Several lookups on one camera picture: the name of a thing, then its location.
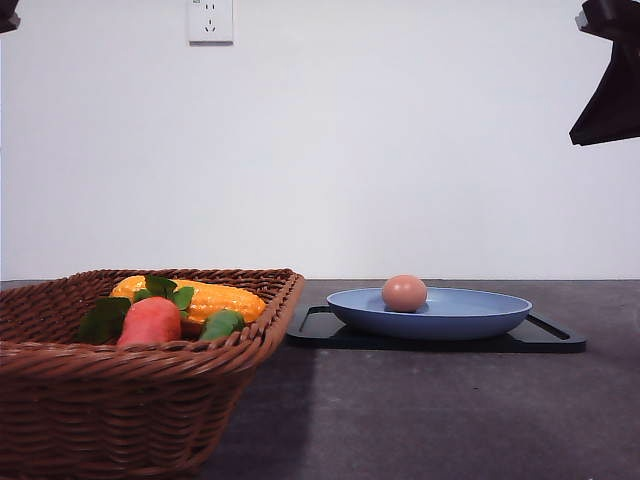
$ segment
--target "brown wicker basket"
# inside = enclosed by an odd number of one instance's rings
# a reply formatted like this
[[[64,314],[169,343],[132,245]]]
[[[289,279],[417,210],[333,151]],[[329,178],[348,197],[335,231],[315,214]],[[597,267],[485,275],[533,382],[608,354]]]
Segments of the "brown wicker basket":
[[[267,302],[214,342],[72,343],[129,275],[224,283]],[[256,367],[279,345],[304,279],[282,270],[98,270],[0,293],[0,478],[193,478]]]

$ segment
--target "black object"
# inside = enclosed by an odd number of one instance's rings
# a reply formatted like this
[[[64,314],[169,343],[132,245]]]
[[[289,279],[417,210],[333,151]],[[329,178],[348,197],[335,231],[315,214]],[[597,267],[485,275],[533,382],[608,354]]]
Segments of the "black object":
[[[578,28],[613,41],[611,61],[593,97],[571,129],[574,144],[640,136],[640,3],[588,0]]]
[[[531,313],[519,326],[497,337],[465,341],[405,340],[346,326],[327,305],[298,308],[287,329],[287,343],[313,348],[426,350],[433,352],[579,353],[584,337]]]
[[[18,0],[0,0],[0,33],[15,30],[20,25],[20,17],[16,14]]]

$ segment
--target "green leaf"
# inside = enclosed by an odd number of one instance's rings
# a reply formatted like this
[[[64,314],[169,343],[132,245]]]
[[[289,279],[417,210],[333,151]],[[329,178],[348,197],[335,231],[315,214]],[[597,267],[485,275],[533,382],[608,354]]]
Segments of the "green leaf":
[[[83,343],[99,344],[120,336],[122,324],[131,301],[125,297],[104,297],[80,320],[76,339]]]
[[[235,310],[220,310],[209,315],[204,321],[204,329],[200,335],[200,340],[214,340],[219,337],[231,335],[234,331],[244,328],[244,317]]]
[[[193,287],[182,287],[173,294],[173,303],[176,304],[178,310],[186,310],[189,308],[194,292],[195,288]]]
[[[173,291],[178,285],[168,278],[157,277],[155,275],[145,275],[145,283],[147,290],[151,292],[153,297],[164,297],[173,300]]]
[[[133,294],[133,303],[139,302],[140,300],[144,300],[145,298],[149,297],[151,297],[151,292],[146,288],[143,288],[142,290],[138,290]]]

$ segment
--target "yellow corn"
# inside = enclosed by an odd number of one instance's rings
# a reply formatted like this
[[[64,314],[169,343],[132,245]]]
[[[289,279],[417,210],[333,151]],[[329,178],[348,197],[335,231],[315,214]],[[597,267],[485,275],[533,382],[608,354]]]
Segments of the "yellow corn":
[[[253,322],[266,307],[260,297],[242,288],[193,280],[172,279],[171,281],[178,285],[176,290],[182,287],[193,287],[193,298],[187,309],[187,318],[194,322],[203,323],[209,315],[224,308],[240,312],[247,323]],[[116,285],[111,291],[111,296],[127,297],[133,301],[135,292],[145,287],[144,276],[134,275]]]

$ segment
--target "wall socket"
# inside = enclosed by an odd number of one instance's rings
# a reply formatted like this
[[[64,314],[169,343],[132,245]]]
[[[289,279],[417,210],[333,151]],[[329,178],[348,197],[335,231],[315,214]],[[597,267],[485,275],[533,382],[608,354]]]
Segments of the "wall socket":
[[[233,0],[187,0],[191,45],[233,45]]]

